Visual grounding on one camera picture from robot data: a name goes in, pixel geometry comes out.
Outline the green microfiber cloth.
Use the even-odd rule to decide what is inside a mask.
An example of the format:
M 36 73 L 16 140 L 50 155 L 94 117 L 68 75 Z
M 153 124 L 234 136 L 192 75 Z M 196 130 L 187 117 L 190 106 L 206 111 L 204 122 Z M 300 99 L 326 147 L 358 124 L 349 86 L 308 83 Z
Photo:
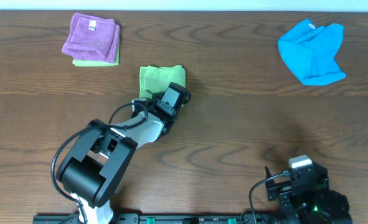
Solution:
M 165 92 L 171 82 L 186 87 L 186 70 L 182 65 L 141 67 L 139 71 L 139 98 L 151 99 L 153 93 Z

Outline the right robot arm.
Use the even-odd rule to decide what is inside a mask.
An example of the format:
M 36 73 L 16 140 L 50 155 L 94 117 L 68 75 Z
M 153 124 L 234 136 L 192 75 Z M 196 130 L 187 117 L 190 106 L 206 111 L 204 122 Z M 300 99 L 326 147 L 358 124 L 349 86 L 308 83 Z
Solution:
M 329 188 L 327 168 L 313 163 L 290 168 L 289 179 L 276 183 L 265 169 L 267 199 L 277 200 L 279 209 L 270 215 L 271 224 L 351 224 L 345 195 Z

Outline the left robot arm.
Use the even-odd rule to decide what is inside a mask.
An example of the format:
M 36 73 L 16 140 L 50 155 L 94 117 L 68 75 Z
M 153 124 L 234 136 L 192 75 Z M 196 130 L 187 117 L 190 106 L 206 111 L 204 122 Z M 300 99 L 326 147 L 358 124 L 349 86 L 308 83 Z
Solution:
M 55 153 L 50 173 L 60 195 L 77 204 L 77 223 L 111 223 L 110 199 L 135 151 L 166 135 L 191 93 L 169 87 L 150 100 L 137 98 L 128 105 L 133 114 L 121 123 L 99 119 L 69 137 Z

